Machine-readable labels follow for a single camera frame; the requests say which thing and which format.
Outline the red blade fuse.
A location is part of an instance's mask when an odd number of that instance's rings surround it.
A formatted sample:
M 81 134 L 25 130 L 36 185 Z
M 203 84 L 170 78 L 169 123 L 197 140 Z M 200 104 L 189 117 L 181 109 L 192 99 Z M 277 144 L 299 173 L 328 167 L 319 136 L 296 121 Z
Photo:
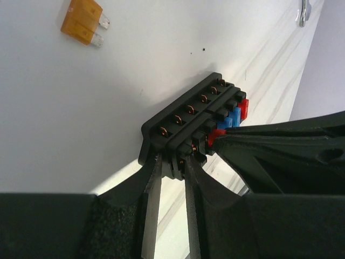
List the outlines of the red blade fuse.
M 220 135 L 224 135 L 226 134 L 226 130 L 225 129 L 213 129 L 213 131 L 208 134 L 208 147 L 211 148 L 213 145 L 214 140 L 219 137 Z

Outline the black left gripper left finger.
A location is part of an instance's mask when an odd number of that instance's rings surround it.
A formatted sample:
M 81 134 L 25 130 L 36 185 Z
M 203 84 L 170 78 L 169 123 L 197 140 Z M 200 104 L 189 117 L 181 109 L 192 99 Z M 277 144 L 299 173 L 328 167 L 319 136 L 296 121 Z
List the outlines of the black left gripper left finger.
M 1 258 L 153 258 L 162 157 L 101 195 L 1 194 Z

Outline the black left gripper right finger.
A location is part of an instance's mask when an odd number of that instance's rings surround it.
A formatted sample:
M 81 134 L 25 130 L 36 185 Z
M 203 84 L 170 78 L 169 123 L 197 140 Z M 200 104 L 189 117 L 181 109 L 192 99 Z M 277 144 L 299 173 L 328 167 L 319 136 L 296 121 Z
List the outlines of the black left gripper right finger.
M 185 161 L 191 258 L 344 258 L 344 197 L 239 196 Z

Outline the orange blade fuse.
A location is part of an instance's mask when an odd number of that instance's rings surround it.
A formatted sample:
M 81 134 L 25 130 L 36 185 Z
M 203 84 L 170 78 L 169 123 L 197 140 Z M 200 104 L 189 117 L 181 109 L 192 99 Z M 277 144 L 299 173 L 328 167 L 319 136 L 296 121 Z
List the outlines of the orange blade fuse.
M 98 26 L 108 30 L 110 20 L 93 0 L 71 0 L 60 31 L 85 45 L 101 48 L 104 39 L 96 33 Z

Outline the black fuse box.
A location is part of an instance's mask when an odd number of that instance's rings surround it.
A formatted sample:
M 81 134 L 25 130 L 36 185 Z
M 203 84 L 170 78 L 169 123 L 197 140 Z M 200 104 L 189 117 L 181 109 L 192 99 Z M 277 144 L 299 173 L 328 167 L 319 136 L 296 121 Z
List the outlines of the black fuse box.
M 211 73 L 142 125 L 139 164 L 160 153 L 165 165 L 162 175 L 183 180 L 186 158 L 193 155 L 204 165 L 214 153 L 208 147 L 208 134 L 240 126 L 248 106 L 246 92 L 220 73 Z

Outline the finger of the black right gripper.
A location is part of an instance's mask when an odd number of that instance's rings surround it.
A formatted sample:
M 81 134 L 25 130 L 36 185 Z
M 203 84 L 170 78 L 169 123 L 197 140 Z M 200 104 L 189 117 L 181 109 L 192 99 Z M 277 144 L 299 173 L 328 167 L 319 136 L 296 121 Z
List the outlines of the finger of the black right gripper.
M 344 194 L 344 138 L 222 135 L 213 150 L 254 193 Z
M 226 143 L 293 143 L 293 142 L 344 142 L 344 112 L 320 117 L 231 128 L 225 134 Z

